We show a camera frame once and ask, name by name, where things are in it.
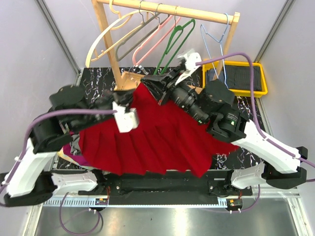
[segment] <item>black folded garment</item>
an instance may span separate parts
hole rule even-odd
[[[229,89],[250,90],[250,69],[248,66],[226,65],[226,83]],[[214,77],[214,69],[206,71],[206,82]],[[219,75],[224,83],[224,71]],[[254,66],[254,91],[262,91],[260,67]]]

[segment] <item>pink hanger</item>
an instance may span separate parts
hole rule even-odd
[[[163,35],[163,37],[152,47],[149,49],[149,51],[138,61],[136,62],[136,55],[137,53],[154,37],[154,35],[156,35],[166,24],[167,22],[169,22],[171,20],[173,16],[169,16],[166,21],[159,25],[157,27],[157,30],[154,31],[133,53],[132,55],[132,63],[133,65],[139,65],[167,36],[169,33],[171,33],[171,31],[174,29],[174,27],[178,24],[178,22],[180,21],[180,19],[182,17],[179,17],[177,20],[176,20],[176,23],[174,23],[174,25],[169,29],[169,31]]]

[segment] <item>gray floor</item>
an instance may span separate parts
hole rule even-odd
[[[244,199],[246,205],[253,199]],[[63,208],[66,221],[82,208]],[[261,199],[249,212],[230,215],[202,209],[108,208],[103,210],[104,226],[95,236],[296,236],[285,199]],[[90,230],[96,222],[91,212],[66,224],[76,233]],[[67,236],[59,226],[58,207],[42,211],[37,236]]]

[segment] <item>green hanger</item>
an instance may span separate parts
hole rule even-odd
[[[158,69],[159,69],[159,66],[161,65],[164,57],[171,51],[172,47],[174,46],[174,44],[177,42],[177,40],[182,36],[183,32],[184,32],[184,28],[186,28],[188,25],[190,25],[191,23],[193,23],[193,26],[191,28],[191,30],[188,32],[188,34],[186,35],[186,37],[183,39],[182,43],[178,46],[178,48],[176,49],[176,51],[174,52],[174,54],[172,55],[171,59],[167,62],[167,64],[165,65],[164,69],[161,71],[161,74],[163,74],[168,65],[171,63],[171,61],[174,59],[174,57],[176,56],[176,54],[178,53],[178,51],[180,50],[180,48],[182,47],[182,45],[185,43],[185,41],[187,40],[187,38],[189,37],[189,35],[191,34],[191,32],[193,31],[193,29],[195,28],[195,25],[196,25],[196,20],[195,19],[191,19],[190,21],[188,21],[186,24],[184,24],[183,26],[176,26],[168,40],[168,43],[167,43],[167,47],[163,53],[163,56],[161,58],[161,60],[159,61],[158,65],[157,65],[157,68],[156,70],[154,71],[154,75],[157,74],[158,72]],[[177,38],[174,40],[174,42],[171,44],[175,34],[178,32],[178,31],[181,31],[181,33],[177,36]]]

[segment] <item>purple cloth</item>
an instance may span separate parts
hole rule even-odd
[[[67,155],[68,157],[72,158],[72,160],[77,162],[80,166],[91,166],[91,167],[93,167],[83,156],[71,154],[71,146],[70,146],[70,144],[64,145],[63,153],[65,155]]]

